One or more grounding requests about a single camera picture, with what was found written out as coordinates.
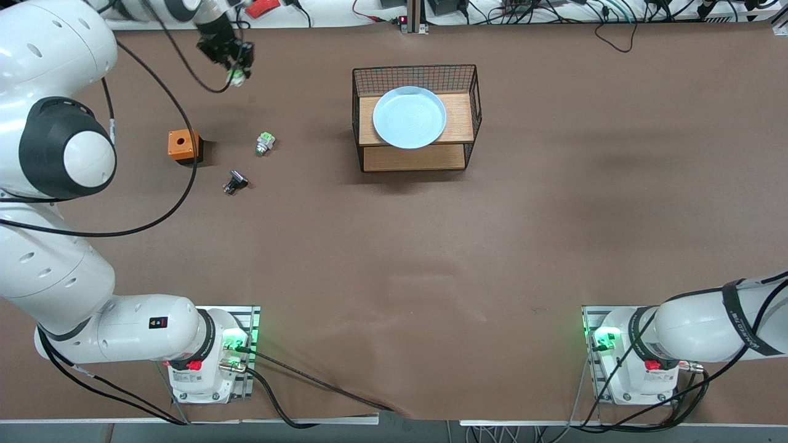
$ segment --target white round joint cap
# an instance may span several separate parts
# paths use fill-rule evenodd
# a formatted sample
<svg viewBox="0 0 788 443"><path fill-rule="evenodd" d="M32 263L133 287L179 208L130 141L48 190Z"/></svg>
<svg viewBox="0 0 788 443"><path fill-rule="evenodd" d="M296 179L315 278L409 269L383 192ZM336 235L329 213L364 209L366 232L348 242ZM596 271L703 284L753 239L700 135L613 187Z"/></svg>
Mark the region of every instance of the white round joint cap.
<svg viewBox="0 0 788 443"><path fill-rule="evenodd" d="M78 132L65 144L63 151L65 172L85 188L105 184L112 177L116 162L112 144L98 132Z"/></svg>

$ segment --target metal connector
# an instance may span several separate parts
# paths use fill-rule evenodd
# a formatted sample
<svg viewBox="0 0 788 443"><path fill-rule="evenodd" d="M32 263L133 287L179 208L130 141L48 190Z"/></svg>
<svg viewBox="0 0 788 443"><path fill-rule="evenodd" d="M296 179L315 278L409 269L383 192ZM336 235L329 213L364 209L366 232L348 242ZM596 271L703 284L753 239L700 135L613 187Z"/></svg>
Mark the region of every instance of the metal connector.
<svg viewBox="0 0 788 443"><path fill-rule="evenodd" d="M680 360L678 362L678 368L679 370L685 370L693 374L703 374L703 371L705 370L705 368L703 368L703 365L699 363L690 363L684 360Z"/></svg>
<svg viewBox="0 0 788 443"><path fill-rule="evenodd" d="M237 372L238 374L243 374L244 372L246 372L246 363L228 362L222 360L221 362L219 362L219 369L228 370L230 372Z"/></svg>

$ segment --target red button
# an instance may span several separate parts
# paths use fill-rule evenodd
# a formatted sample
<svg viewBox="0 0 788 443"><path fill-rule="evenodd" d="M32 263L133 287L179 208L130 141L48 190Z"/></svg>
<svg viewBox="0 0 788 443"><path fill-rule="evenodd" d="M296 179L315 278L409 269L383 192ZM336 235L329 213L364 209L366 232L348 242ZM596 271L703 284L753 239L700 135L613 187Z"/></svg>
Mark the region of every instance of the red button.
<svg viewBox="0 0 788 443"><path fill-rule="evenodd" d="M659 369L662 368L662 365L660 364L660 362L658 362L656 360L646 360L643 363L645 363L645 369L646 370L659 370Z"/></svg>

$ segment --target wooden panel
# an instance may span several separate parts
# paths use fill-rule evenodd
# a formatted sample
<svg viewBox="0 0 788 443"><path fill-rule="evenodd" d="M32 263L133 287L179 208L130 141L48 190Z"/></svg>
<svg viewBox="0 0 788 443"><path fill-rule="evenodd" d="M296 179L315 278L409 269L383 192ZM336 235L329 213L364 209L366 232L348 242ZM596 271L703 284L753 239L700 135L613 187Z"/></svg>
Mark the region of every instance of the wooden panel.
<svg viewBox="0 0 788 443"><path fill-rule="evenodd" d="M474 126L470 119L470 96L467 92L436 94L446 108L446 128L433 144L473 143ZM388 145L375 131L372 113L381 96L359 98L359 145Z"/></svg>
<svg viewBox="0 0 788 443"><path fill-rule="evenodd" d="M391 146L369 146L363 149L366 172L465 168L461 144L431 144L419 149Z"/></svg>

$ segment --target red object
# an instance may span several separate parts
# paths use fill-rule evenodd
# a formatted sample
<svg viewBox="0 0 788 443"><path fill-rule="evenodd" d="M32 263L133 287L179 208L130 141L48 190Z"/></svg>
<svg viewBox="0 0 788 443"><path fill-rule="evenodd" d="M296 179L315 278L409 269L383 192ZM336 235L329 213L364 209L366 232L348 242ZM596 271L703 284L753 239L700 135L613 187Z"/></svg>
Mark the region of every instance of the red object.
<svg viewBox="0 0 788 443"><path fill-rule="evenodd" d="M203 367L203 362L200 360L193 360L189 363L186 363L186 369L189 370L200 370Z"/></svg>
<svg viewBox="0 0 788 443"><path fill-rule="evenodd" d="M246 8L249 17L258 18L271 9L279 7L279 0L255 0L248 8Z"/></svg>
<svg viewBox="0 0 788 443"><path fill-rule="evenodd" d="M645 362L645 369L646 370L659 370L662 368L660 362L656 360L646 360Z"/></svg>

